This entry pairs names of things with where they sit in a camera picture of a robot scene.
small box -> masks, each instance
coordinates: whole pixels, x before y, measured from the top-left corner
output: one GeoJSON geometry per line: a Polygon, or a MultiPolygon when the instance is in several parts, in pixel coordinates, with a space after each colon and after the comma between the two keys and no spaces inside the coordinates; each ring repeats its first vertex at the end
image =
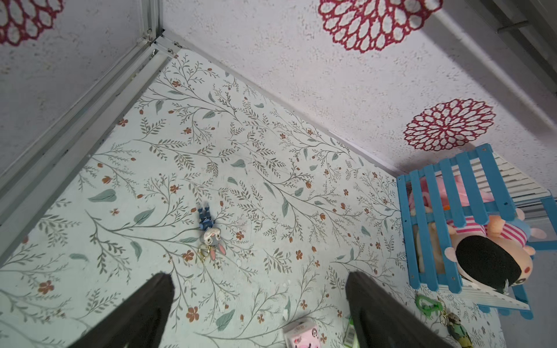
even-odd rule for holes
{"type": "Polygon", "coordinates": [[[293,329],[286,327],[283,334],[288,348],[321,348],[317,325],[311,320],[299,322],[293,329]]]}

blue slats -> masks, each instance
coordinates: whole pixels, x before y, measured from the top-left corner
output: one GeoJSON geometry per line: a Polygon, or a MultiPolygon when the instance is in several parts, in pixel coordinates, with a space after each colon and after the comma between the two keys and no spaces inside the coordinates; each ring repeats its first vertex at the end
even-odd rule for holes
{"type": "Polygon", "coordinates": [[[483,172],[486,174],[491,193],[495,197],[495,202],[497,203],[497,207],[501,213],[501,218],[506,221],[514,220],[516,213],[515,203],[512,201],[509,190],[507,190],[507,186],[505,186],[503,177],[499,172],[499,167],[493,157],[493,149],[491,149],[491,145],[483,144],[482,146],[476,148],[476,152],[480,158],[483,172]]]}
{"type": "Polygon", "coordinates": [[[414,244],[414,232],[410,224],[410,207],[408,206],[408,194],[406,193],[406,182],[404,175],[397,178],[398,200],[400,202],[400,214],[402,216],[402,232],[404,233],[404,247],[406,248],[406,262],[408,263],[408,280],[414,289],[420,288],[418,275],[418,258],[414,244]]]}
{"type": "Polygon", "coordinates": [[[447,191],[447,198],[451,206],[451,215],[456,227],[466,226],[466,217],[462,210],[460,197],[458,196],[458,189],[456,187],[455,176],[452,173],[451,162],[448,158],[439,162],[441,174],[443,175],[443,182],[445,183],[445,190],[447,191]]]}
{"type": "Polygon", "coordinates": [[[461,153],[456,155],[456,162],[458,163],[464,188],[466,188],[466,195],[470,202],[470,208],[472,208],[474,220],[480,225],[487,225],[489,218],[487,217],[486,208],[483,206],[482,195],[480,194],[476,177],[474,177],[474,171],[472,170],[468,154],[461,153]]]}
{"type": "Polygon", "coordinates": [[[419,240],[422,246],[423,263],[426,268],[426,283],[431,291],[437,291],[439,289],[437,271],[435,270],[435,261],[431,249],[431,240],[429,238],[429,229],[426,221],[426,208],[423,205],[422,188],[419,182],[418,171],[411,171],[410,178],[412,192],[414,193],[414,203],[416,205],[416,217],[418,219],[419,240]]]}
{"type": "Polygon", "coordinates": [[[447,222],[445,221],[443,203],[441,202],[439,187],[437,186],[437,178],[435,177],[432,165],[424,167],[423,171],[426,174],[427,187],[431,198],[433,216],[437,227],[437,235],[439,236],[439,246],[441,246],[441,253],[443,254],[443,263],[445,265],[445,274],[447,275],[449,290],[453,293],[460,293],[462,291],[462,279],[458,274],[456,263],[449,260],[444,253],[446,248],[452,247],[452,243],[451,237],[449,237],[447,222]]]}
{"type": "Polygon", "coordinates": [[[553,229],[557,232],[557,203],[555,202],[555,198],[551,196],[543,197],[540,201],[544,205],[544,209],[548,214],[553,229]]]}

red flower decal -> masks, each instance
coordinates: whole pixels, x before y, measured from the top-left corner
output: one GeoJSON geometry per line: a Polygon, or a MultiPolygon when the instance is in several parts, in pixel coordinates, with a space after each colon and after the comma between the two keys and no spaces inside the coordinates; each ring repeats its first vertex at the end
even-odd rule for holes
{"type": "Polygon", "coordinates": [[[381,51],[441,8],[443,0],[320,0],[323,29],[346,50],[381,51]]]}
{"type": "Polygon", "coordinates": [[[425,109],[406,125],[404,139],[416,149],[448,150],[476,140],[495,114],[483,101],[454,99],[425,109]]]}
{"type": "Polygon", "coordinates": [[[0,1],[0,44],[19,46],[24,40],[36,40],[45,29],[52,28],[63,9],[61,0],[0,1]]]}

plush toy face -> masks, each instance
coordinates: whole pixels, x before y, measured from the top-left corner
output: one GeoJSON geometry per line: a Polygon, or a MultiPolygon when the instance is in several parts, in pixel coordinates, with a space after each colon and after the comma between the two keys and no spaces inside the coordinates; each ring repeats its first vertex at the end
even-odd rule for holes
{"type": "Polygon", "coordinates": [[[518,245],[516,248],[522,252],[512,249],[514,254],[511,254],[505,242],[499,245],[499,240],[493,241],[482,234],[453,234],[451,241],[453,247],[447,248],[445,255],[457,263],[464,278],[479,286],[503,293],[507,281],[509,285],[523,283],[531,272],[532,260],[518,245]]]}

floral patterned floor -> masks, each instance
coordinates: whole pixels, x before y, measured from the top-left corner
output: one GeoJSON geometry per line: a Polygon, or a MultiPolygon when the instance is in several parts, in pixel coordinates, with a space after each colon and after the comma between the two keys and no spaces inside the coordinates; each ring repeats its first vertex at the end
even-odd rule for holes
{"type": "MultiPolygon", "coordinates": [[[[420,316],[394,178],[181,50],[0,268],[0,345],[65,347],[163,271],[162,346],[281,347],[306,317],[341,347],[356,270],[420,316]],[[196,254],[203,202],[226,246],[215,262],[196,254]]],[[[475,347],[505,346],[496,311],[444,300],[475,347]]]]}

